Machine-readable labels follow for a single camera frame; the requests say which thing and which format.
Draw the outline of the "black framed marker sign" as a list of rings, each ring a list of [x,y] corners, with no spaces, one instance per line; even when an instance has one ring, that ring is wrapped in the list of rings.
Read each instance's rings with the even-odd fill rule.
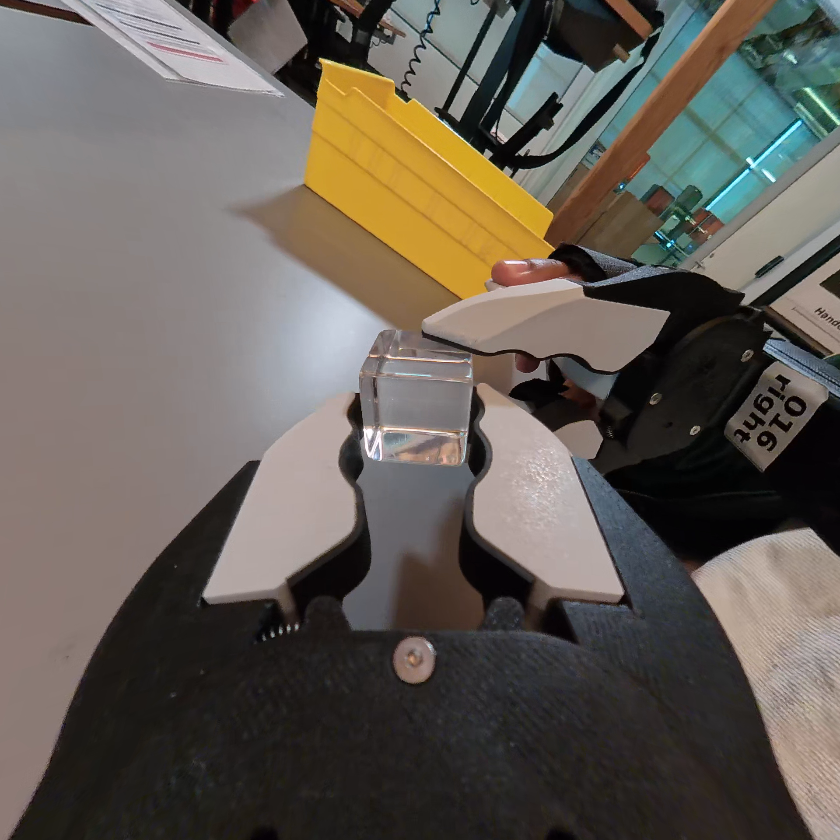
[[[824,354],[839,353],[838,244],[788,269],[753,305]]]

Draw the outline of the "clear acrylic cube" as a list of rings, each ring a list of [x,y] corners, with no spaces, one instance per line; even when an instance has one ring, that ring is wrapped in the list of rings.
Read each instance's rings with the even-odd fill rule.
[[[471,353],[420,332],[383,330],[360,369],[366,455],[381,463],[461,466],[473,389]]]

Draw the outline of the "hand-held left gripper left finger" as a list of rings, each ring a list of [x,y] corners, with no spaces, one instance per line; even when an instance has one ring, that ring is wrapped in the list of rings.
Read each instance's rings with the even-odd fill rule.
[[[272,601],[294,624],[314,599],[341,601],[362,582],[371,549],[356,408],[357,394],[336,395],[267,449],[206,583],[206,604]]]

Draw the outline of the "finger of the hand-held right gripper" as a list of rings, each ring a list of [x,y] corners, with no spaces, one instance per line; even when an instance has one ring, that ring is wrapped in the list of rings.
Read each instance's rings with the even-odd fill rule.
[[[594,459],[603,445],[603,435],[593,420],[567,423],[554,431],[554,436],[580,459]]]
[[[426,318],[422,332],[475,354],[566,357],[595,373],[616,373],[656,341],[670,313],[593,291],[566,279],[500,287]]]

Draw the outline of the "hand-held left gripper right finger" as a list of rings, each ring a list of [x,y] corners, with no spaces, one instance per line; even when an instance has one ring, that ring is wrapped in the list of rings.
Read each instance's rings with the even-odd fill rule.
[[[476,388],[463,574],[486,602],[510,597],[539,629],[557,601],[618,605],[625,588],[567,447],[488,384]]]

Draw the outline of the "wooden post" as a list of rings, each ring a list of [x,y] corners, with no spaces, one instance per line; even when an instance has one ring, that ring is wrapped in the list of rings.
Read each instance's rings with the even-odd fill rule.
[[[773,5],[774,1],[727,1],[719,7],[555,213],[545,235],[547,242],[570,242],[583,232],[601,203],[622,180],[644,166],[656,140]]]

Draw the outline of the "laminated paper sheet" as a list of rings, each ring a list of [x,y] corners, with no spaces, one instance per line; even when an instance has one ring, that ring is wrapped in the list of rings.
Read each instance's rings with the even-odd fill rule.
[[[274,81],[177,3],[65,1],[65,5],[168,81],[284,96]]]

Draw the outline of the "black standing desk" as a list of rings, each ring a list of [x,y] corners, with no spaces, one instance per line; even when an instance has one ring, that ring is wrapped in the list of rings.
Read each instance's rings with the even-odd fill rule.
[[[641,73],[658,44],[665,16],[656,2],[540,1],[487,2],[486,17],[442,107],[435,112],[450,129],[479,152],[490,152],[490,162],[512,174],[554,163],[579,143],[616,105]],[[507,7],[514,12],[500,45],[468,100],[461,117],[451,112],[465,79],[478,56],[493,19]],[[565,141],[552,152],[525,154],[526,146],[553,126],[563,105],[560,95],[549,94],[537,111],[507,140],[499,140],[496,127],[526,69],[539,48],[572,60],[592,71],[616,61],[636,62],[626,70],[575,124]]]

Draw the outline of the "dark green jacket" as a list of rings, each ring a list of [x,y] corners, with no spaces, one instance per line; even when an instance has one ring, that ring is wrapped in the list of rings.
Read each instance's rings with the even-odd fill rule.
[[[656,458],[605,475],[609,484],[679,556],[705,562],[786,522],[838,548],[838,484],[797,485],[762,474],[734,455]]]

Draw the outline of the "person's right hand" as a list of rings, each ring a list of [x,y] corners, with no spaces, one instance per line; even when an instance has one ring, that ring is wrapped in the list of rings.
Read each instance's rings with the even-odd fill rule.
[[[490,281],[499,287],[515,287],[552,279],[567,279],[582,283],[583,279],[572,272],[564,262],[556,259],[500,260],[491,269]],[[564,399],[577,404],[589,413],[596,413],[593,394],[580,388],[569,379],[563,381]]]

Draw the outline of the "yellow plastic bin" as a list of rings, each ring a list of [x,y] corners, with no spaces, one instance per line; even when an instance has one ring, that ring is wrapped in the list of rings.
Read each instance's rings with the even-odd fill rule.
[[[551,211],[393,80],[321,59],[305,185],[459,299],[547,258]]]

